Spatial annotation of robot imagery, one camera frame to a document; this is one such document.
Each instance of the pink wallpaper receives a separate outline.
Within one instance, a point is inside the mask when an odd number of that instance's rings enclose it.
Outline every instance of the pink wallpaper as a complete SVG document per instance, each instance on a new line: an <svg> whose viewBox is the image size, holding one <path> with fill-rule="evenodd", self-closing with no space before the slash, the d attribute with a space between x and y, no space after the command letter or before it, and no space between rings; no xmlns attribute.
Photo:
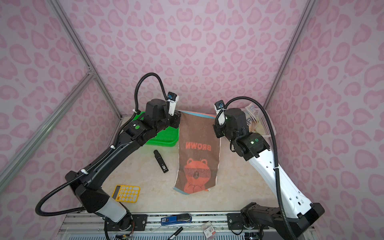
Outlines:
<svg viewBox="0 0 384 240"><path fill-rule="evenodd" d="M384 239L384 1L321 0L269 113L320 238Z"/></svg>
<svg viewBox="0 0 384 240"><path fill-rule="evenodd" d="M118 123L97 84L91 83L0 196L0 238L47 240L56 236L64 215L40 217L37 202L108 146ZM78 207L69 187L43 205L45 211Z"/></svg>
<svg viewBox="0 0 384 240"><path fill-rule="evenodd" d="M84 73L44 0L0 3L0 171Z"/></svg>
<svg viewBox="0 0 384 240"><path fill-rule="evenodd" d="M107 88L131 114L138 79L156 72L178 108L213 112L234 96L264 102L306 0L63 0ZM162 98L140 88L140 108ZM234 106L244 106L236 102Z"/></svg>

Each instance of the beige table surface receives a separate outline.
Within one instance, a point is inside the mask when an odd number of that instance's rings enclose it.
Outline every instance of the beige table surface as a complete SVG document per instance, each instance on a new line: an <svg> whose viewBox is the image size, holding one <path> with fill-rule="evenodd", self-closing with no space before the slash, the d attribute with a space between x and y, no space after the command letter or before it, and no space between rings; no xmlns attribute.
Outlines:
<svg viewBox="0 0 384 240"><path fill-rule="evenodd" d="M169 171L163 173L154 157L158 150ZM178 144L144 145L128 156L105 180L102 188L112 195L117 184L141 188L136 203L124 203L131 212L238 211L250 202L277 207L277 199L260 174L222 137L216 186L190 195L173 189L179 168Z"/></svg>

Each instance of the yellow calculator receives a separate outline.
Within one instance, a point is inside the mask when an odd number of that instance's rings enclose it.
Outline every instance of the yellow calculator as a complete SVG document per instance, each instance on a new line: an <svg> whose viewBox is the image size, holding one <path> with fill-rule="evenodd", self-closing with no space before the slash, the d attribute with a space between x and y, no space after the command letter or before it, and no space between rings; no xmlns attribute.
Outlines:
<svg viewBox="0 0 384 240"><path fill-rule="evenodd" d="M116 185L112 198L118 202L136 202L139 193L139 186Z"/></svg>

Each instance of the brown towel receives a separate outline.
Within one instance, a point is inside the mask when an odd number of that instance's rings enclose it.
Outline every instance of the brown towel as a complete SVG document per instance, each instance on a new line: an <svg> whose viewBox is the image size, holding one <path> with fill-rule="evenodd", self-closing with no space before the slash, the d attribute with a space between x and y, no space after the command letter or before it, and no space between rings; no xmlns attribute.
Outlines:
<svg viewBox="0 0 384 240"><path fill-rule="evenodd" d="M183 194L216 185L220 139L212 115L182 112L179 133L179 171L174 189Z"/></svg>

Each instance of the green plastic tray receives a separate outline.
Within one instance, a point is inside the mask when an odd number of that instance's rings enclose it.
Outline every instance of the green plastic tray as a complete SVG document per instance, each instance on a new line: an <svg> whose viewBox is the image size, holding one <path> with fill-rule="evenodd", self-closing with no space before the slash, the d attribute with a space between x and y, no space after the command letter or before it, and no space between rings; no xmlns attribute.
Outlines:
<svg viewBox="0 0 384 240"><path fill-rule="evenodd" d="M138 119L141 114L137 115L133 120ZM146 144L163 146L163 147L173 147L176 145L179 140L179 129L173 127L167 127L165 130L160 131L157 136L147 141Z"/></svg>

